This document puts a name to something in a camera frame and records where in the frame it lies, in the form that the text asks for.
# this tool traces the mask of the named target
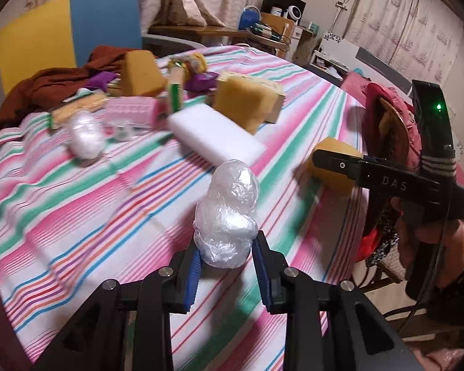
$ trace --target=yellow and blue chair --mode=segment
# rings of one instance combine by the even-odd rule
[[[202,44],[142,35],[139,0],[51,0],[0,30],[0,105],[21,80],[40,70],[87,63],[98,45],[141,48],[177,44],[179,51]]]

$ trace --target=cardboard box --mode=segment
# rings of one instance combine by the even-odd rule
[[[268,116],[265,119],[266,122],[275,124],[277,122],[278,115],[280,114],[280,110],[282,109],[283,101],[286,98],[286,95],[283,92],[282,85],[278,82],[259,78],[257,76],[233,73],[232,71],[222,71],[220,73],[220,76],[217,78],[218,80],[217,88],[220,87],[220,83],[225,82],[227,79],[229,79],[230,76],[242,76],[243,78],[247,78],[253,82],[265,85],[275,91],[275,93],[277,94],[277,99],[273,105],[273,110],[270,112],[270,114],[268,114]]]

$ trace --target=yellow sponge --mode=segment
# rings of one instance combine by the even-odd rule
[[[157,96],[165,90],[167,80],[148,50],[133,50],[125,55],[120,71],[122,96]]]
[[[357,156],[360,158],[363,157],[363,154],[357,149],[353,148],[351,145],[330,137],[325,138],[323,141],[316,144],[313,152],[318,149],[343,153],[345,155]],[[315,167],[313,161],[311,160],[311,156],[312,154],[309,156],[307,161],[307,169],[313,177],[319,178],[324,185],[342,195],[351,194],[352,188],[355,184],[354,180],[347,178],[344,174],[334,173],[329,170]]]
[[[231,76],[218,83],[213,108],[254,135],[276,100],[277,94],[267,86],[242,76]]]

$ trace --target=plastic bag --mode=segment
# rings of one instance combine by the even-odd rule
[[[206,195],[198,202],[194,218],[194,241],[207,264],[240,267],[249,256],[258,225],[258,180],[239,160],[218,166]]]
[[[86,110],[74,114],[67,123],[70,148],[82,160],[96,159],[105,148],[105,134],[95,116]]]

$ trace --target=human hand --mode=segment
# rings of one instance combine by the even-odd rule
[[[402,212],[401,201],[399,198],[392,198],[392,206],[395,210]],[[442,221],[425,224],[414,230],[416,238],[423,243],[437,244],[440,240]],[[417,247],[413,247],[411,236],[412,230],[404,223],[402,216],[395,224],[395,231],[399,235],[400,263],[404,268],[408,268],[414,262],[417,254]],[[445,228],[443,240],[443,266],[438,270],[435,285],[443,288],[456,280],[464,271],[464,223],[459,220],[449,220]]]
[[[447,371],[454,369],[464,355],[464,349],[439,349],[424,355],[421,350],[411,348],[424,371]]]

